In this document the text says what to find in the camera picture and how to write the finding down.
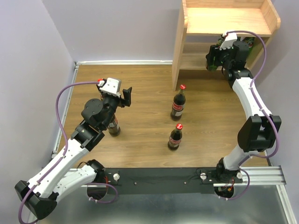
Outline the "green bottle red-white label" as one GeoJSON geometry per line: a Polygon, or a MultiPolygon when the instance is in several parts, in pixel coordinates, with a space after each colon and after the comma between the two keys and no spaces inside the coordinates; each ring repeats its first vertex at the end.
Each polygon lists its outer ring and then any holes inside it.
{"type": "Polygon", "coordinates": [[[215,71],[221,66],[220,62],[220,46],[224,42],[224,37],[218,39],[217,43],[211,45],[209,48],[209,52],[206,55],[206,69],[208,71],[215,71]]]}

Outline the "green bottle red-blue label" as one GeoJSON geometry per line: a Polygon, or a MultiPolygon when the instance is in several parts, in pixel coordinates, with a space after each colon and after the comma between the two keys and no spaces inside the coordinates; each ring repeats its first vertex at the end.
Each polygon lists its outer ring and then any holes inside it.
{"type": "Polygon", "coordinates": [[[254,37],[245,37],[243,39],[243,42],[246,42],[248,44],[249,53],[251,53],[253,46],[254,46],[255,38],[254,37]]]}

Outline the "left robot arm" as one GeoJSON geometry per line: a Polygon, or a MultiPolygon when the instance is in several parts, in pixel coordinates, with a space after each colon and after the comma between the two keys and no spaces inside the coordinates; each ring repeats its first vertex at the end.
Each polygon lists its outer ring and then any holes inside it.
{"type": "Polygon", "coordinates": [[[118,90],[113,90],[110,84],[96,86],[104,100],[89,100],[83,110],[83,121],[66,140],[65,147],[38,174],[15,185],[21,201],[18,210],[19,223],[24,222],[23,207],[27,207],[37,220],[42,220],[65,196],[83,185],[105,186],[106,190],[113,189],[114,196],[118,197],[116,188],[108,183],[104,167],[96,160],[88,161],[78,171],[67,175],[75,162],[92,151],[103,139],[103,132],[112,122],[116,108],[131,105],[131,88],[120,94],[118,90]]]}

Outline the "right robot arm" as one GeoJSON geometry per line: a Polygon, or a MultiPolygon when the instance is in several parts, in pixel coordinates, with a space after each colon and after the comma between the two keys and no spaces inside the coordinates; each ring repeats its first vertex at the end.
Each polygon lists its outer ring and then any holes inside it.
{"type": "Polygon", "coordinates": [[[244,162],[273,147],[281,126],[281,118],[265,106],[253,83],[253,75],[245,67],[248,54],[246,42],[220,38],[210,46],[206,55],[207,70],[222,68],[222,74],[238,96],[246,116],[246,122],[237,135],[236,147],[219,160],[215,169],[201,174],[202,178],[211,182],[227,183],[239,177],[240,166],[244,162]]]}

